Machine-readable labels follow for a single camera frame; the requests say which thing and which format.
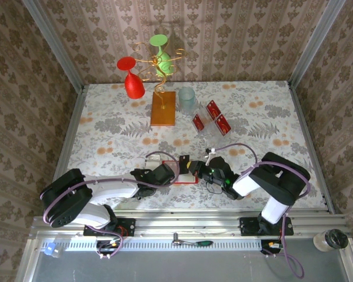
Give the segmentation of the red card holder wallet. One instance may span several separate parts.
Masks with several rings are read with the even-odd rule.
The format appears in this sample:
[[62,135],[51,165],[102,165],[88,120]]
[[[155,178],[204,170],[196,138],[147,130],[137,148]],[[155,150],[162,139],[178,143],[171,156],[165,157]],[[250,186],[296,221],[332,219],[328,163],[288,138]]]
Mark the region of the red card holder wallet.
[[[177,164],[174,161],[171,160],[163,160],[163,164],[168,165],[171,168],[171,164]],[[191,172],[188,174],[179,174],[178,180],[175,182],[175,184],[197,184],[198,183],[198,178],[193,176]]]

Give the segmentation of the red credit card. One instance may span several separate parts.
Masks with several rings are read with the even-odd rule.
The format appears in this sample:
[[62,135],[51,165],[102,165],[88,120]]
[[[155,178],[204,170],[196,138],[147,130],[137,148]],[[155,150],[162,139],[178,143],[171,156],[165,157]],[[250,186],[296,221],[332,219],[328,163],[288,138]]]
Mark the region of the red credit card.
[[192,122],[193,122],[193,124],[194,124],[194,126],[195,126],[197,132],[201,132],[201,131],[204,130],[205,125],[204,125],[204,123],[203,123],[201,117],[199,116],[199,114],[196,114],[196,115],[194,116],[194,118],[192,119]]
[[231,131],[231,126],[229,125],[224,115],[219,115],[215,120],[215,124],[223,136],[227,135]]
[[221,114],[221,110],[219,109],[214,100],[211,100],[207,104],[206,109],[213,120],[215,120]]

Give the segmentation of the clear glass tumbler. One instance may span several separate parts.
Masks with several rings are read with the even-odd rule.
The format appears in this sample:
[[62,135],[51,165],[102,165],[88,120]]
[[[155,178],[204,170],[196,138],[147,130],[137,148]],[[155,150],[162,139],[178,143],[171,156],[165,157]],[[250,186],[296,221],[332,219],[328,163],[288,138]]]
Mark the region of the clear glass tumbler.
[[179,109],[184,113],[192,113],[195,107],[195,91],[191,87],[182,87],[178,92]]

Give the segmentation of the grey metal panel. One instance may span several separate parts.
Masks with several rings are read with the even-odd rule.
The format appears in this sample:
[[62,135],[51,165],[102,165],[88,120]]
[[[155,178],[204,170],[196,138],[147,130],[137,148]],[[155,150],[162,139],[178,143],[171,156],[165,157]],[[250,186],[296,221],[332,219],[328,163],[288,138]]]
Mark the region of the grey metal panel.
[[289,258],[259,251],[40,251],[34,240],[15,282],[353,282],[353,245],[323,253],[310,239],[291,239]]

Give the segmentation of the red wine glass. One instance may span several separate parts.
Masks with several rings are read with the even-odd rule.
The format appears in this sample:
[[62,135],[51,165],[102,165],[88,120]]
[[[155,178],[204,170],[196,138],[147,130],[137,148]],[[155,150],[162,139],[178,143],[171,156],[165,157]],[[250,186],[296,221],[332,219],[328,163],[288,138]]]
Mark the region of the red wine glass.
[[145,94],[145,88],[139,76],[132,73],[132,68],[135,67],[136,60],[131,56],[121,58],[117,62],[117,68],[121,71],[126,71],[125,90],[129,98],[140,99]]

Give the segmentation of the green wine glass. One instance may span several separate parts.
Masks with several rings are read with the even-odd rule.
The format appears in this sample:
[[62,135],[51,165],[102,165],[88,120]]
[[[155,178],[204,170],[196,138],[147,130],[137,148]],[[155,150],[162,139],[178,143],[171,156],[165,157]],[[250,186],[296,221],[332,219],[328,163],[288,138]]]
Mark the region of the green wine glass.
[[172,76],[176,68],[172,63],[170,55],[166,52],[168,47],[168,37],[164,34],[157,34],[150,38],[150,44],[154,47],[158,47],[158,53],[155,55],[157,68],[156,75],[159,78],[164,76]]

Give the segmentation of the blue white connector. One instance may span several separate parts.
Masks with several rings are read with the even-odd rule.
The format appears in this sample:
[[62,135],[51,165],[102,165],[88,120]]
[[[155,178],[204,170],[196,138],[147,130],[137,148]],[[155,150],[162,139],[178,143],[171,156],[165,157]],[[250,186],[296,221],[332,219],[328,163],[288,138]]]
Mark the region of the blue white connector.
[[56,242],[48,243],[44,249],[44,254],[53,258],[60,258],[63,252],[64,248]]

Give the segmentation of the glass jar black lid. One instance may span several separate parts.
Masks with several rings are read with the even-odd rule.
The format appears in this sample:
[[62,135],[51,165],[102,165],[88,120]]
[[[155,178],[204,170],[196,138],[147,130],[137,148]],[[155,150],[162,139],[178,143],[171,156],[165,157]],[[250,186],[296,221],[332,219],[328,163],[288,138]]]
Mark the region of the glass jar black lid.
[[313,238],[314,246],[322,252],[345,249],[349,243],[348,236],[339,229],[326,230]]

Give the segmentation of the aluminium front frame rail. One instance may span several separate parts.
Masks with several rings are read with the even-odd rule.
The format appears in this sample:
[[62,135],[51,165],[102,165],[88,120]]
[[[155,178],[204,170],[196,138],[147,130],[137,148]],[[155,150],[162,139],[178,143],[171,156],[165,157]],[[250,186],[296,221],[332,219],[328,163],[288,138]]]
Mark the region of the aluminium front frame rail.
[[[240,209],[156,209],[116,210],[118,218],[135,219],[135,238],[171,239],[174,233],[187,239],[238,239],[241,237],[239,220],[255,217],[258,210]],[[350,234],[345,217],[318,210],[292,210],[288,213],[294,234],[292,239],[312,238],[316,234],[340,229]]]

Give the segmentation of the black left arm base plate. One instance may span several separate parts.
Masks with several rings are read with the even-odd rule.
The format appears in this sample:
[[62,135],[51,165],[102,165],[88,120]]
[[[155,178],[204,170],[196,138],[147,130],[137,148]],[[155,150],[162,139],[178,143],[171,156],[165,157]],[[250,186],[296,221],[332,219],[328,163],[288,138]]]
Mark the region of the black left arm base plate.
[[102,229],[97,231],[84,227],[84,236],[113,236],[114,233],[120,234],[122,237],[133,237],[135,233],[136,220],[133,218],[118,218],[116,221],[112,221],[104,226]]

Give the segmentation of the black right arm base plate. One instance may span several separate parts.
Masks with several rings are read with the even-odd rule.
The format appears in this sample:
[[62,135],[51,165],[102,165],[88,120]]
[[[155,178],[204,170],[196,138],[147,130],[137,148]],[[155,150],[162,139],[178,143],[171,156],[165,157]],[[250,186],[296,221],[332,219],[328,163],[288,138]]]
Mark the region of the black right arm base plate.
[[260,217],[240,217],[239,229],[242,236],[280,236],[283,219],[271,224]]

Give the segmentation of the aluminium side rail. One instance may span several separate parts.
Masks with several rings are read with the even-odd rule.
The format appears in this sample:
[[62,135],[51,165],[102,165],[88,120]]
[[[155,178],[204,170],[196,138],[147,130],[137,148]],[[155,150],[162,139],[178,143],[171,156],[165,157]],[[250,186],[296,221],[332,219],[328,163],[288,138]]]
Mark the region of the aluminium side rail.
[[52,179],[53,182],[59,179],[65,172],[68,171],[68,163],[71,157],[76,132],[78,130],[80,119],[82,117],[82,111],[85,107],[85,100],[88,93],[88,89],[89,86],[83,86],[77,96],[75,106],[71,115],[71,120],[69,122],[68,129],[65,135],[61,154],[59,156],[54,177]]
[[337,212],[335,210],[335,207],[334,207],[334,204],[332,202],[332,199],[331,199],[331,196],[330,196],[326,181],[324,179],[324,175],[323,175],[323,172],[322,172],[319,160],[318,160],[317,153],[316,153],[315,148],[314,148],[314,144],[313,144],[313,141],[312,141],[309,129],[308,129],[308,125],[307,125],[307,122],[306,122],[305,117],[304,117],[304,113],[302,111],[301,104],[300,104],[300,102],[298,100],[297,93],[295,91],[295,88],[291,85],[290,82],[287,82],[287,85],[288,85],[289,91],[291,93],[291,98],[292,98],[292,101],[293,101],[294,106],[295,106],[295,110],[296,110],[296,113],[297,113],[297,116],[298,116],[298,120],[299,120],[299,123],[300,123],[300,126],[301,126],[301,130],[302,130],[302,133],[304,135],[305,142],[307,144],[307,149],[309,151],[309,155],[310,155],[310,158],[311,158],[312,166],[314,168],[315,176],[317,178],[317,182],[319,184],[319,188],[321,190],[322,197],[323,197],[323,199],[325,201],[325,205],[327,207],[327,210],[331,214],[336,214]]

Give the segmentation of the aluminium frame post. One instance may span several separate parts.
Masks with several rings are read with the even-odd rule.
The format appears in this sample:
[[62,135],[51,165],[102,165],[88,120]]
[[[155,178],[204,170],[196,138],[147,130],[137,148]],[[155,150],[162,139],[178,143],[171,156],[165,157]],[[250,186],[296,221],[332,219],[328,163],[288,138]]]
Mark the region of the aluminium frame post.
[[84,83],[62,43],[61,35],[57,34],[56,28],[51,22],[51,18],[46,14],[46,10],[41,5],[41,1],[23,0],[23,2],[33,20],[37,24],[41,34],[47,41],[51,51],[60,63],[70,83],[74,87],[76,93],[80,94],[84,88]]
[[346,0],[329,0],[323,14],[321,15],[301,57],[299,58],[295,69],[289,79],[289,85],[296,89],[302,80],[305,72],[310,66],[314,56],[317,54],[318,49],[322,46],[329,30],[331,29],[334,21],[344,6]]

